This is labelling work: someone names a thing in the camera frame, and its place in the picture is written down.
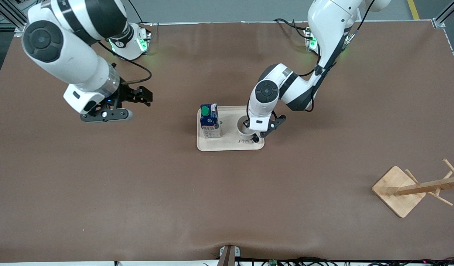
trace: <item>metal post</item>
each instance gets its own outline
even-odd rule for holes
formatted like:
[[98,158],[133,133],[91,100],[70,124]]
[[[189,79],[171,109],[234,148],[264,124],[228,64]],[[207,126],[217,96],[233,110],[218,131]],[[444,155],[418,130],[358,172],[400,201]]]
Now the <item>metal post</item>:
[[0,0],[0,14],[15,25],[17,29],[21,31],[24,29],[27,22],[25,14],[9,0]]
[[445,28],[444,21],[454,12],[454,0],[437,16],[432,19],[434,28]]

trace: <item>wooden stand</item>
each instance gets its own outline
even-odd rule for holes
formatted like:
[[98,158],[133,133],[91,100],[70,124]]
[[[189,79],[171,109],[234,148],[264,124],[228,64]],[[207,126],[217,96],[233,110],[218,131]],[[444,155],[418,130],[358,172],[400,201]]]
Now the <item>wooden stand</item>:
[[440,197],[441,190],[454,188],[454,177],[451,177],[454,168],[447,159],[443,161],[450,171],[441,180],[419,183],[409,170],[406,169],[404,173],[399,167],[394,166],[376,182],[372,190],[401,218],[406,217],[426,194],[453,206],[451,202]]

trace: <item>brown table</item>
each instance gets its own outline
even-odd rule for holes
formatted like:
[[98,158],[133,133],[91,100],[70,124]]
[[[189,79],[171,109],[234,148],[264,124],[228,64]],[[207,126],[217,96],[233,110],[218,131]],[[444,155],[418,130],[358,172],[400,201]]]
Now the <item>brown table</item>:
[[[202,153],[202,103],[245,105],[269,65],[316,60],[277,24],[159,27],[135,118],[85,124],[66,84],[13,40],[0,73],[0,261],[261,258],[444,259],[454,206],[426,197],[405,219],[371,191],[393,165],[421,181],[454,165],[454,59],[431,22],[365,23],[323,82],[258,151]],[[125,79],[145,73],[117,62]],[[454,190],[442,196],[454,203]]]

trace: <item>white robotic arm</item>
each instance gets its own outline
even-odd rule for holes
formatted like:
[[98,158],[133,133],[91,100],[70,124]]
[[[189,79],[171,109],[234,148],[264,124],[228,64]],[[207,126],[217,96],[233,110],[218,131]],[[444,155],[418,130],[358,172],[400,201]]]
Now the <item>white robotic arm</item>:
[[[105,100],[107,104],[117,101],[116,105],[110,104],[114,108],[120,108],[121,102],[129,99],[149,105],[151,92],[142,88],[144,95],[138,91],[141,96],[138,99],[131,95],[132,90],[122,84],[114,67],[90,47],[108,37],[137,42],[120,0],[46,0],[29,10],[28,19],[22,37],[24,52],[45,71],[69,83],[63,97],[82,115],[81,119],[92,116],[83,121],[131,118],[129,111],[124,111],[123,116],[94,118],[95,107]],[[138,45],[125,45],[118,52],[139,56],[142,50]]]
[[[382,8],[390,2],[390,0],[375,1],[379,2],[378,5]],[[269,66],[263,72],[249,99],[248,115],[251,130],[265,133],[276,129],[274,123],[270,121],[270,116],[278,100],[283,101],[292,111],[304,111],[312,104],[320,84],[343,50],[361,3],[362,0],[313,2],[307,17],[311,32],[317,39],[320,60],[308,81],[284,64]],[[271,89],[264,86],[265,84],[269,84],[274,91],[273,94],[269,93]]]

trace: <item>green cap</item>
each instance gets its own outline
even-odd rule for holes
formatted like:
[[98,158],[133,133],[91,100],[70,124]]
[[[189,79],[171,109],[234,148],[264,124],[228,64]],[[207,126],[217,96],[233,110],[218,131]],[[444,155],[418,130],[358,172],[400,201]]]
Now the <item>green cap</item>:
[[200,109],[200,113],[203,116],[208,116],[210,113],[210,109],[207,106],[202,106],[202,108]]

